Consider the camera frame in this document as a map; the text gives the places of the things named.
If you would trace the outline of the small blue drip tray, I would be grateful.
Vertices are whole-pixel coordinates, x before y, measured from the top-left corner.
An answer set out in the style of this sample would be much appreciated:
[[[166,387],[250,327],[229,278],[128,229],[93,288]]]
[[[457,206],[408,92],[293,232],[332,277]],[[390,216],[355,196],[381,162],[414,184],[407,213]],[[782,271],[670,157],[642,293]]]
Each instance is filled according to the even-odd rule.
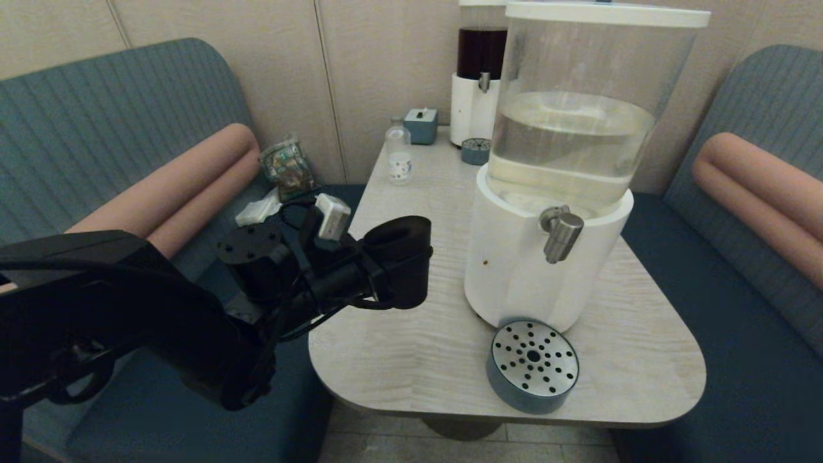
[[[465,164],[482,166],[490,158],[492,141],[487,138],[470,138],[460,146],[460,157]]]

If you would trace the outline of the clear water dispenser white base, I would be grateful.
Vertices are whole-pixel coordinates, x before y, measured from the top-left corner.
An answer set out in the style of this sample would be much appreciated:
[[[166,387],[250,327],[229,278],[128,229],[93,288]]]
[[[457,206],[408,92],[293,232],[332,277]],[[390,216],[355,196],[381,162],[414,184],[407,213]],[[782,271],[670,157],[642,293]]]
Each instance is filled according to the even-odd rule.
[[[488,162],[476,176],[464,293],[494,327],[567,331],[634,208],[634,181],[697,36],[712,13],[617,2],[506,6],[508,38]],[[584,229],[548,264],[542,211]]]

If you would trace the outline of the crumpled white tissue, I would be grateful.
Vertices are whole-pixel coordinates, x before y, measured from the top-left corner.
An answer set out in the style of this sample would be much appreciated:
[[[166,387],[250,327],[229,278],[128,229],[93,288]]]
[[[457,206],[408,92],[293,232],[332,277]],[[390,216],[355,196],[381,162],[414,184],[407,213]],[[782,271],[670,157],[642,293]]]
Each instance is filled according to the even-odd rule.
[[[275,187],[258,201],[248,203],[235,217],[236,225],[238,228],[243,228],[262,224],[268,217],[278,214],[281,207],[279,188]]]

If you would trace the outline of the dark drink dispenser white base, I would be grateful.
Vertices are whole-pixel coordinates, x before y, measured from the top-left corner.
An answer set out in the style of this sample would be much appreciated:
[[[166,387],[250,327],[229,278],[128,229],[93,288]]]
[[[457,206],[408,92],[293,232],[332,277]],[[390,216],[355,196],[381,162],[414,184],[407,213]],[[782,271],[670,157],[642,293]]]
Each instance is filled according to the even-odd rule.
[[[491,140],[505,61],[508,0],[458,0],[457,64],[451,87],[451,143],[470,138]],[[482,71],[491,74],[490,91],[477,85]]]

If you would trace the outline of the pink bolster cushion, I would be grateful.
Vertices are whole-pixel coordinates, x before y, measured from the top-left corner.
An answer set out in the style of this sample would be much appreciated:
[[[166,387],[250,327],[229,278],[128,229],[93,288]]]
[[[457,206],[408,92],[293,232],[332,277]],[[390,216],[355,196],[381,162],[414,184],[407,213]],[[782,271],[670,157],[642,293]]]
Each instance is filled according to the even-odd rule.
[[[233,123],[118,194],[67,233],[122,230],[169,260],[259,173],[252,130]]]
[[[691,167],[703,192],[823,291],[823,181],[729,132]]]

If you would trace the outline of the steel water dispenser tap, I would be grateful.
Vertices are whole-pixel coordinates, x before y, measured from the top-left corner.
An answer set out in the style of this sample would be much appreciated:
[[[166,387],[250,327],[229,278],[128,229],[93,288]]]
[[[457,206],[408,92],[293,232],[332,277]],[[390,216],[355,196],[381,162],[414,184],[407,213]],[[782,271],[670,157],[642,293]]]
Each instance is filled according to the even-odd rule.
[[[571,212],[568,205],[550,207],[541,212],[539,226],[548,234],[543,253],[548,264],[564,261],[574,247],[582,230],[584,219]]]

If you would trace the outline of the clear snack bag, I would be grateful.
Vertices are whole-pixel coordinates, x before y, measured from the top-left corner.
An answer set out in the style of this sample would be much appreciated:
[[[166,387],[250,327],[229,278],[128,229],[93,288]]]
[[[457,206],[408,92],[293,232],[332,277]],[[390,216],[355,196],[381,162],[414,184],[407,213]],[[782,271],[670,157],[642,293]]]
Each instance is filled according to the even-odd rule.
[[[289,132],[282,140],[264,149],[259,162],[265,177],[277,189],[281,203],[317,191],[320,187],[296,134]]]

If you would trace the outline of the black plastic cup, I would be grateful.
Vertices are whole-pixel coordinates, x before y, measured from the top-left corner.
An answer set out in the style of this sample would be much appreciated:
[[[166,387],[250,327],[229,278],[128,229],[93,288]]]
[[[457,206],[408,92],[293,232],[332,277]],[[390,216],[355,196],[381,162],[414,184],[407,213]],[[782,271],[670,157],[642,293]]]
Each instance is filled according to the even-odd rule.
[[[431,222],[418,215],[399,217],[373,228],[365,235],[385,235],[387,250],[432,250]]]

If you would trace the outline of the blue tissue box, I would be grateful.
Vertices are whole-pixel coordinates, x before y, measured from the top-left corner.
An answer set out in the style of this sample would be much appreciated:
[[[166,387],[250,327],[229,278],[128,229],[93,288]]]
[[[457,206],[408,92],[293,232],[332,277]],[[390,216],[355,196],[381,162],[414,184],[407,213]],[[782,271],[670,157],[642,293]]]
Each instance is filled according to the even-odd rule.
[[[439,111],[434,108],[409,109],[403,126],[410,134],[412,145],[432,145],[436,141],[439,126]]]

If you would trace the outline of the large blue steel drip tray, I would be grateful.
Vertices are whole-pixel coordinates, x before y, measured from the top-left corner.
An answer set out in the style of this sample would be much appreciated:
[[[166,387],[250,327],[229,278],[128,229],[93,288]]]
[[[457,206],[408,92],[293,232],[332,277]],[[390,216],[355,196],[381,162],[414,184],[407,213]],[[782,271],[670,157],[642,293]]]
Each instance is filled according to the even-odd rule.
[[[561,332],[538,320],[512,319],[497,328],[485,369],[505,404],[548,414],[564,405],[579,380],[580,364]]]

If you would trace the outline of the brass table pedestal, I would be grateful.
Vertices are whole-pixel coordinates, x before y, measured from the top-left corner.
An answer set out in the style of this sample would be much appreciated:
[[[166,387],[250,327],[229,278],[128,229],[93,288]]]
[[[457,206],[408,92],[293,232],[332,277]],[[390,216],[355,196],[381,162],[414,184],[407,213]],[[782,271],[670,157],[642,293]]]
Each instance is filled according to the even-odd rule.
[[[487,439],[503,427],[502,422],[491,421],[462,419],[421,419],[421,421],[427,428],[444,439],[461,440],[461,442]]]

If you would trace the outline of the teal upholstered booth bench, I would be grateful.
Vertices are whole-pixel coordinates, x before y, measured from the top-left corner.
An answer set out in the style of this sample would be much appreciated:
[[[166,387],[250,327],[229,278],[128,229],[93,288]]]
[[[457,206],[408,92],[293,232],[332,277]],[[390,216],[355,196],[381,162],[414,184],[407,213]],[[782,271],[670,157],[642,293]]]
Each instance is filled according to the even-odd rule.
[[[682,418],[615,429],[621,463],[823,463],[823,291],[694,182],[722,132],[823,181],[823,50],[745,58],[668,189],[634,196],[623,238],[696,337],[707,380]]]
[[[232,123],[255,126],[200,39],[0,81],[0,247],[64,232]],[[268,395],[228,412],[140,350],[90,401],[24,411],[24,448],[76,463],[317,463],[333,398],[307,338],[277,346],[276,365]]]

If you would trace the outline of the clear plastic bottle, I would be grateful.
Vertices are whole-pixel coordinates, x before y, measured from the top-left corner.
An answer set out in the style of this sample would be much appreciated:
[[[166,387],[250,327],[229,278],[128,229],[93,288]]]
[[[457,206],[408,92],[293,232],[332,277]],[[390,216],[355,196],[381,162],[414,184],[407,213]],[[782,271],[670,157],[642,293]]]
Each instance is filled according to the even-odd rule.
[[[404,126],[402,117],[394,116],[384,136],[389,181],[405,185],[412,178],[411,134]]]

